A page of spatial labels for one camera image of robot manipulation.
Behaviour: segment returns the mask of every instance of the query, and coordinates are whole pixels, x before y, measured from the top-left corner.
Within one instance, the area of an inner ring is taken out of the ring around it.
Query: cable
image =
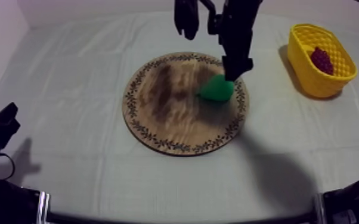
[[[0,181],[6,181],[6,180],[9,179],[10,177],[14,176],[14,174],[15,174],[15,172],[16,172],[16,165],[14,164],[14,161],[12,160],[12,158],[11,158],[9,155],[7,155],[6,153],[0,153],[0,156],[5,156],[5,157],[7,157],[7,158],[10,160],[11,165],[13,166],[13,169],[12,169],[12,171],[11,171],[11,174],[10,174],[8,177],[4,178],[4,179],[0,179]]]

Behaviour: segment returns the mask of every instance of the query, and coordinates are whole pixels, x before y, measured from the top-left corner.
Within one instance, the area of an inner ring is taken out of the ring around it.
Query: yellow basket
[[[310,60],[317,46],[330,56],[334,75],[320,71]],[[291,28],[288,59],[304,91],[314,97],[326,98],[337,94],[358,73],[335,35],[312,24],[296,24]]]

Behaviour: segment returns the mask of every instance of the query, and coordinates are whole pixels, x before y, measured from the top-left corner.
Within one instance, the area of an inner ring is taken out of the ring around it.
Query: dark burn mark
[[[177,101],[182,101],[182,100],[184,100],[187,96],[188,96],[188,93],[187,93],[186,91],[183,91],[183,90],[174,93],[174,98],[175,98]]]
[[[153,115],[158,122],[165,122],[167,115],[171,111],[169,103],[172,84],[170,78],[172,77],[172,69],[170,65],[163,66],[156,72],[156,81],[152,86],[149,96],[153,100]]]

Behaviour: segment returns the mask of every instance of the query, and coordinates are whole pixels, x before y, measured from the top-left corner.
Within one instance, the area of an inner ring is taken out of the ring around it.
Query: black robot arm
[[[211,0],[200,0],[209,10],[208,33],[218,35],[225,56],[225,79],[235,81],[253,68],[249,58],[252,27],[262,0],[227,0],[222,14],[216,14]],[[179,34],[192,40],[199,29],[198,0],[175,0],[174,22]]]

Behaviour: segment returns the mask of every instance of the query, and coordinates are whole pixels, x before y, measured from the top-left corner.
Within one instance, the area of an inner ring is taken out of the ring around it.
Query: white table
[[[194,41],[173,13],[128,14],[29,32],[0,83],[22,127],[5,152],[12,181],[51,193],[52,211],[143,222],[232,222],[306,211],[315,192],[359,180],[359,74],[331,101],[301,95],[286,51],[291,20],[259,14],[244,74],[250,110],[241,137],[200,157],[144,147],[121,113],[123,90],[154,57],[223,55],[202,13]],[[359,33],[333,31],[359,69]],[[0,158],[0,173],[9,172]]]

